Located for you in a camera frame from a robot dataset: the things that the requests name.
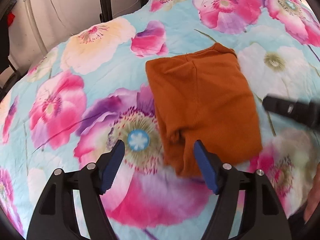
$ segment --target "light blue fabric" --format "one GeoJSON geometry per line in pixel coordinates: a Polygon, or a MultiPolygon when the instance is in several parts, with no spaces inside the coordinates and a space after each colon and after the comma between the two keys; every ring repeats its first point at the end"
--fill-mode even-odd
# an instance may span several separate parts
{"type": "MultiPolygon", "coordinates": [[[[305,82],[296,85],[297,93],[295,93],[293,97],[306,100],[310,100],[311,98],[320,99],[320,62],[307,45],[300,44],[286,32],[284,24],[269,16],[267,8],[261,7],[262,13],[257,23],[248,25],[245,33],[225,34],[209,29],[201,23],[198,11],[194,7],[192,0],[177,2],[171,10],[166,11],[160,9],[156,12],[150,12],[151,3],[152,1],[149,1],[149,3],[139,11],[123,16],[123,18],[130,22],[135,28],[136,33],[143,32],[150,21],[160,21],[165,27],[165,43],[169,51],[166,55],[167,57],[192,53],[212,46],[214,41],[208,36],[222,45],[234,49],[239,55],[252,44],[257,44],[257,49],[262,47],[266,51],[277,51],[281,47],[294,47],[302,51],[306,62],[311,66],[309,66],[309,69],[305,72],[305,82]]],[[[63,168],[65,172],[79,170],[79,161],[74,157],[74,149],[77,147],[80,138],[75,132],[71,133],[68,143],[54,150],[48,144],[39,148],[35,147],[30,131],[29,112],[35,102],[37,91],[41,84],[49,78],[49,75],[54,77],[56,74],[62,72],[60,68],[61,59],[68,42],[69,41],[66,41],[57,46],[57,56],[50,73],[47,73],[35,82],[29,82],[30,77],[28,75],[25,76],[12,88],[10,95],[7,96],[7,102],[1,104],[2,110],[4,111],[2,117],[2,126],[4,127],[4,119],[8,114],[10,106],[13,104],[15,98],[18,100],[17,110],[9,128],[9,139],[7,143],[0,145],[0,168],[7,170],[10,174],[14,195],[13,204],[17,208],[25,237],[36,204],[36,197],[39,196],[41,192],[39,192],[39,190],[44,186],[43,181],[46,181],[56,168],[63,168]],[[37,176],[38,170],[43,171],[39,176],[37,176]],[[33,173],[34,176],[31,177],[33,181],[30,181],[30,179],[28,181],[28,174],[30,174],[30,172],[35,172],[33,173]],[[39,186],[30,187],[30,185],[37,184],[38,182],[39,186]],[[38,191],[30,192],[30,188],[37,189],[38,191]]],[[[87,109],[94,105],[97,100],[107,97],[119,88],[140,90],[142,84],[148,83],[145,73],[145,63],[159,56],[137,57],[131,51],[131,42],[131,39],[129,39],[119,44],[113,57],[109,61],[102,63],[95,71],[80,74],[73,68],[69,69],[73,75],[81,76],[84,82],[83,91],[86,95],[87,109]]],[[[311,47],[315,53],[320,55],[319,48],[312,45],[311,47]]],[[[245,61],[246,58],[244,57],[247,54],[243,55],[242,58],[239,57],[242,70],[246,68],[246,66],[241,65],[241,60],[245,61]]],[[[260,118],[262,142],[265,144],[273,138],[273,134],[268,116],[264,112],[261,102],[256,96],[255,100],[260,118]]],[[[271,115],[271,121],[276,133],[287,127],[303,129],[301,125],[275,115],[271,115]]],[[[131,139],[137,138],[139,135],[143,137],[142,139],[145,139],[142,141],[142,144],[136,141],[129,142],[132,150],[135,150],[135,148],[144,150],[145,147],[149,145],[150,138],[148,134],[145,134],[144,131],[142,132],[143,133],[139,134],[139,131],[135,130],[134,133],[130,134],[131,139]]],[[[315,145],[317,145],[316,135],[313,134],[312,136],[315,145]]],[[[247,163],[240,167],[245,169],[247,163]]],[[[210,220],[216,201],[217,197],[212,195],[199,216],[187,219],[180,224],[150,227],[147,228],[148,233],[141,228],[123,225],[113,219],[110,219],[110,222],[120,240],[195,240],[201,238],[210,220]]],[[[84,218],[81,214],[80,197],[77,193],[75,203],[81,233],[88,237],[84,218]]],[[[240,220],[241,213],[237,212],[231,236],[237,234],[240,220]]]]}

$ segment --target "folded orange shirt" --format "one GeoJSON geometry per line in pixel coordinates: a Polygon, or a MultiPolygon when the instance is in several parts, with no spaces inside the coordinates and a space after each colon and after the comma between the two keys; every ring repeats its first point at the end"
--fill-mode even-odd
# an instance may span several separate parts
{"type": "Polygon", "coordinates": [[[164,161],[177,175],[200,176],[200,139],[223,162],[249,160],[262,149],[253,94],[235,52],[219,43],[196,53],[146,63],[164,161]]]}

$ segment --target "red object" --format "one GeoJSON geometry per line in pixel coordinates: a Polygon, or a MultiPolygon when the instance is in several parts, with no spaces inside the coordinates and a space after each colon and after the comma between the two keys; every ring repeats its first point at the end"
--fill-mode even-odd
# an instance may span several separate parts
{"type": "Polygon", "coordinates": [[[15,18],[15,15],[12,12],[10,12],[8,14],[8,27],[13,23],[14,18],[15,18]]]}

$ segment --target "human hand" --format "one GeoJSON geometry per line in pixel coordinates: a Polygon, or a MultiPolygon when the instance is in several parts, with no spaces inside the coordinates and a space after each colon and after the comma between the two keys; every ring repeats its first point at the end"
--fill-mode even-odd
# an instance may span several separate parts
{"type": "Polygon", "coordinates": [[[304,221],[307,222],[316,210],[320,202],[320,163],[317,166],[316,175],[313,178],[313,186],[308,195],[307,207],[304,211],[304,221]]]}

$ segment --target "floral bedspread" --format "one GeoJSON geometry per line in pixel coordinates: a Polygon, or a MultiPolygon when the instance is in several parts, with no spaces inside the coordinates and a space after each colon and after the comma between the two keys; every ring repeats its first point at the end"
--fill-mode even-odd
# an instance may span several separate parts
{"type": "MultiPolygon", "coordinates": [[[[177,178],[164,166],[145,62],[214,42],[236,51],[260,117],[265,148],[239,168],[263,169],[287,216],[294,213],[311,187],[317,135],[265,113],[261,100],[268,93],[320,98],[314,14],[299,0],[150,0],[52,49],[1,102],[0,204],[15,228],[26,237],[55,168],[79,170],[120,138],[125,157],[101,197],[118,238],[200,239],[217,196],[200,179],[177,178]]],[[[75,205],[88,236],[77,194],[75,205]]],[[[231,236],[239,228],[238,206],[231,236]]]]}

